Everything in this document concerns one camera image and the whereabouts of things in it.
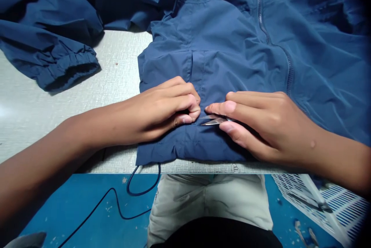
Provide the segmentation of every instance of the blue jacket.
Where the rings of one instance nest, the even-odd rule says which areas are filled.
[[[136,24],[153,35],[138,57],[140,91],[180,75],[202,110],[229,91],[284,91],[321,127],[370,145],[371,69],[358,0],[0,0],[0,12],[0,47],[45,90],[99,68],[91,46],[103,29]],[[201,123],[140,145],[137,165],[252,158]]]

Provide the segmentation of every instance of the hand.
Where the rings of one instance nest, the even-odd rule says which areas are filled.
[[[175,77],[137,96],[78,115],[85,138],[97,148],[148,142],[200,115],[200,96],[191,83]],[[189,110],[189,114],[177,113]]]
[[[283,92],[229,92],[226,101],[206,107],[206,112],[243,122],[259,135],[232,121],[219,125],[234,142],[257,159],[302,166],[315,149],[323,130],[313,123]]]

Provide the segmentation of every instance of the fabric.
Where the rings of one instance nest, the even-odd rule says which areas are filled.
[[[203,109],[229,91],[283,91],[322,128],[370,146],[370,54],[357,0],[175,0],[151,23],[140,90],[180,75]],[[202,120],[138,148],[137,165],[251,156]]]
[[[358,0],[0,0],[0,13],[0,48],[46,91],[98,71],[92,46],[103,29],[135,24],[153,35],[138,57],[141,92],[179,75],[203,110],[229,91],[283,91],[324,129],[370,146],[368,29]],[[140,145],[136,164],[253,160],[201,123]]]
[[[41,248],[45,238],[46,233],[28,234],[12,240],[4,248]]]
[[[164,243],[186,223],[206,216],[271,231],[264,176],[163,174],[152,205],[147,246]]]
[[[202,217],[182,226],[166,242],[151,246],[168,247],[282,248],[282,244],[272,231],[232,219]]]

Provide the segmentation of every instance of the white table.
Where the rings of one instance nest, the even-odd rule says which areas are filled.
[[[70,116],[138,94],[137,56],[151,41],[152,36],[146,32],[106,31],[95,48],[102,70],[56,95],[40,89],[0,52],[0,162],[34,143]],[[84,171],[131,173],[135,160],[135,147],[113,147],[99,152]],[[141,168],[140,172],[157,173],[157,166]],[[208,164],[175,160],[162,164],[162,172],[252,174],[283,170],[260,162]]]

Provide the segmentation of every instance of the zipper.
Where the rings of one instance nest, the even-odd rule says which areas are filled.
[[[286,94],[291,98],[292,98],[292,94],[291,94],[291,85],[293,83],[293,80],[294,80],[294,70],[293,70],[293,64],[291,62],[291,57],[289,55],[289,53],[281,46],[279,45],[275,45],[275,44],[272,44],[272,41],[269,37],[269,34],[267,32],[267,30],[265,29],[264,27],[264,24],[263,24],[263,15],[262,15],[262,9],[263,9],[263,4],[262,4],[262,0],[258,0],[258,22],[259,22],[259,27],[260,29],[264,32],[265,34],[265,37],[266,37],[266,42],[268,45],[271,45],[271,46],[276,46],[276,47],[279,47],[283,50],[283,52],[285,53],[286,55],[286,58],[287,58],[287,62],[288,62],[288,66],[289,66],[289,74],[288,74],[288,77],[287,77],[287,84],[286,84]]]

